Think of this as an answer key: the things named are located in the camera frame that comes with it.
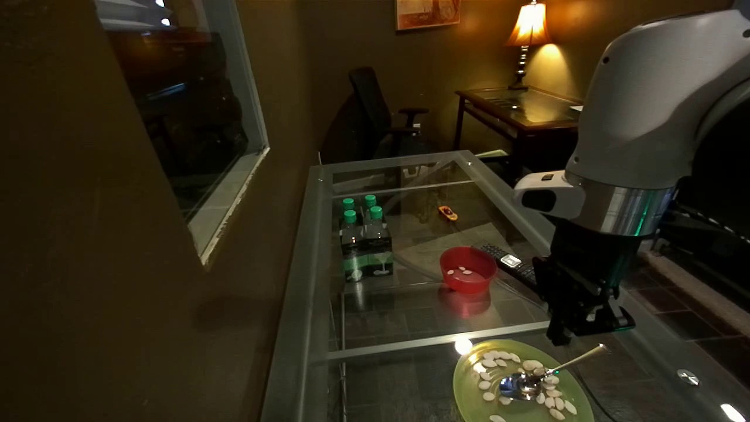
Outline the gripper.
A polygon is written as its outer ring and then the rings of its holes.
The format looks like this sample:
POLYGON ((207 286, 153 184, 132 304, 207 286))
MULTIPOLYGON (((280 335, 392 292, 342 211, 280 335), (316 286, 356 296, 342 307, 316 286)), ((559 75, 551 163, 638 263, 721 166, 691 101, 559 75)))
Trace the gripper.
POLYGON ((619 285, 646 237, 600 233, 551 218, 550 252, 533 257, 533 291, 547 303, 547 339, 555 346, 578 336, 619 333, 636 321, 622 307, 619 285))

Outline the silver metal spoon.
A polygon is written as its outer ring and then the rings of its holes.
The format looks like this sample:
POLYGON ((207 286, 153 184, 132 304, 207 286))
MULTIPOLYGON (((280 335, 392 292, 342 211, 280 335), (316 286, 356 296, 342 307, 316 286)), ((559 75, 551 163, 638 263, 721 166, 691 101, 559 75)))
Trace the silver metal spoon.
POLYGON ((547 376, 556 375, 563 369, 569 369, 585 360, 607 355, 607 353, 610 353, 610 349, 603 343, 600 343, 597 347, 592 348, 588 352, 582 353, 578 357, 560 364, 557 367, 546 370, 539 376, 515 372, 510 376, 503 377, 499 381, 498 394, 499 396, 510 400, 535 400, 536 397, 541 394, 542 384, 547 376))

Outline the white seeds on plate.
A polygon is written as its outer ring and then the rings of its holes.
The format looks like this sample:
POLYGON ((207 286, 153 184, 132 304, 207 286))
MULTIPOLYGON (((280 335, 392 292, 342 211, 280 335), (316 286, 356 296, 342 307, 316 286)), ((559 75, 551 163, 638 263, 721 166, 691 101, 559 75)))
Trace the white seeds on plate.
MULTIPOLYGON (((508 406, 514 403, 514 401, 527 400, 510 400, 499 396, 499 381, 503 377, 510 376, 515 372, 539 376, 549 369, 540 360, 522 360, 516 353, 507 352, 506 350, 490 350, 480 356, 479 361, 474 364, 474 370, 479 376, 478 388, 482 391, 484 400, 498 401, 498 403, 504 406, 508 406)), ((567 417, 577 416, 579 413, 576 405, 565 398, 563 391, 560 390, 560 377, 558 374, 547 376, 543 381, 541 394, 535 400, 529 401, 534 401, 546 408, 552 419, 559 422, 562 422, 567 417)))

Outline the black remote control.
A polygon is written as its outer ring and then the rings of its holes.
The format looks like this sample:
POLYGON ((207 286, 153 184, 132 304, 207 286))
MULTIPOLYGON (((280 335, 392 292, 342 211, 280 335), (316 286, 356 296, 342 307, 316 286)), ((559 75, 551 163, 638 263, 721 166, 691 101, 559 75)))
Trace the black remote control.
POLYGON ((531 261, 523 261, 512 252, 503 250, 493 244, 472 244, 472 248, 485 252, 492 257, 502 273, 507 274, 518 283, 522 283, 530 290, 537 290, 536 274, 531 261))

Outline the red bowl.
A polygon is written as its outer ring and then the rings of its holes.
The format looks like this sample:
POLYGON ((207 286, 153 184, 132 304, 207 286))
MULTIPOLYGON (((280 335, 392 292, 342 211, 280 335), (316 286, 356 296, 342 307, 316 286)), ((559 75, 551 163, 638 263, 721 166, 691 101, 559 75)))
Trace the red bowl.
POLYGON ((472 247, 453 247, 443 251, 439 257, 439 266, 443 283, 449 289, 462 294, 478 294, 487 291, 490 282, 498 272, 498 267, 492 257, 472 247), (460 266, 469 268, 473 274, 458 277, 446 274, 450 268, 460 266))

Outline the green plate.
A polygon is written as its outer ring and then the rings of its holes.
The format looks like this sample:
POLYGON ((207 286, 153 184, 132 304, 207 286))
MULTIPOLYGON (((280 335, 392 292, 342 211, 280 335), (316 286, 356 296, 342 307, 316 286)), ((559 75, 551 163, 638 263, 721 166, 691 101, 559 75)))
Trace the green plate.
MULTIPOLYGON (((455 403, 464 422, 559 422, 534 401, 514 401, 504 406, 498 401, 484 400, 478 388, 479 374, 474 370, 474 364, 490 350, 516 353, 522 360, 540 360, 550 369, 560 364, 557 358, 540 348, 511 339, 494 339, 474 345, 458 360, 452 382, 455 403)), ((567 370, 557 374, 560 377, 560 390, 579 411, 577 416, 567 417, 562 422, 595 422, 587 395, 573 374, 567 370)))

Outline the dark wooden side table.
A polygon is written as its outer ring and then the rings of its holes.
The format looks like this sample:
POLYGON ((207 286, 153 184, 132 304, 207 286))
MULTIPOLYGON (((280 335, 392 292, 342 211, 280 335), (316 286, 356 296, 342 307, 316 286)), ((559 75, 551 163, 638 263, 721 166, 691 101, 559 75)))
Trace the dark wooden side table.
POLYGON ((534 87, 466 89, 456 94, 453 150, 463 149, 463 120, 469 115, 509 142, 509 150, 477 154, 485 163, 497 164, 509 184, 528 173, 565 168, 578 142, 578 102, 534 87))

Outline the pack of green-capped bottles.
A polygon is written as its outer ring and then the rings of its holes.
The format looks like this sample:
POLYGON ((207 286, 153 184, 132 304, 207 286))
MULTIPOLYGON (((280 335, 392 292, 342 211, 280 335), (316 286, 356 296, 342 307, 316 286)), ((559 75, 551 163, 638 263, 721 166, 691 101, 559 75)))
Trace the pack of green-capped bottles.
POLYGON ((341 209, 338 235, 345 283, 392 276, 392 236, 377 197, 365 195, 360 202, 343 198, 341 209))

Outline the table lamp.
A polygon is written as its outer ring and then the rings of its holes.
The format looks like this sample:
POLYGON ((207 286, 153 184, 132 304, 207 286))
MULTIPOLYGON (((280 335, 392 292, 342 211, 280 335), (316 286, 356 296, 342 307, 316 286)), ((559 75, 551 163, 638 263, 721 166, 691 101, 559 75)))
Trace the table lamp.
POLYGON ((523 78, 527 75, 527 62, 531 46, 550 45, 553 42, 551 32, 547 27, 547 5, 538 0, 520 8, 517 21, 511 34, 506 41, 506 46, 517 46, 520 55, 517 60, 517 69, 513 83, 508 86, 509 90, 527 90, 523 84, 523 78))

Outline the black office chair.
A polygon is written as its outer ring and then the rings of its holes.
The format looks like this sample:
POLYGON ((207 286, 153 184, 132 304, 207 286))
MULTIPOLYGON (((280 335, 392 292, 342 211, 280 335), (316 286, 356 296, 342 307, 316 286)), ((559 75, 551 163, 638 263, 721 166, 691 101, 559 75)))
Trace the black office chair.
POLYGON ((391 111, 372 67, 357 67, 348 72, 354 98, 364 118, 364 157, 367 159, 394 158, 431 154, 434 148, 415 126, 419 115, 428 108, 405 107, 397 110, 405 120, 394 123, 391 111))

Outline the framed picture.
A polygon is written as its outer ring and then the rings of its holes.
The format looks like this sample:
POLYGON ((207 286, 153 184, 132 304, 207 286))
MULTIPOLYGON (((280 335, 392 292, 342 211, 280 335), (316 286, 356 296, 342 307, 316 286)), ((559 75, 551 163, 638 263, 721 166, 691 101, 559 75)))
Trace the framed picture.
POLYGON ((462 0, 394 0, 396 31, 452 26, 460 22, 462 0))

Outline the window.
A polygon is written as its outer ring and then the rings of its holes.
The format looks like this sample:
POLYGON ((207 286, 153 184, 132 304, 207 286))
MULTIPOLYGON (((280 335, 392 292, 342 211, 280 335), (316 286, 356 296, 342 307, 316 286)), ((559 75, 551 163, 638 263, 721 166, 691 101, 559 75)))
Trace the window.
POLYGON ((204 266, 270 151, 237 0, 92 0, 204 266))

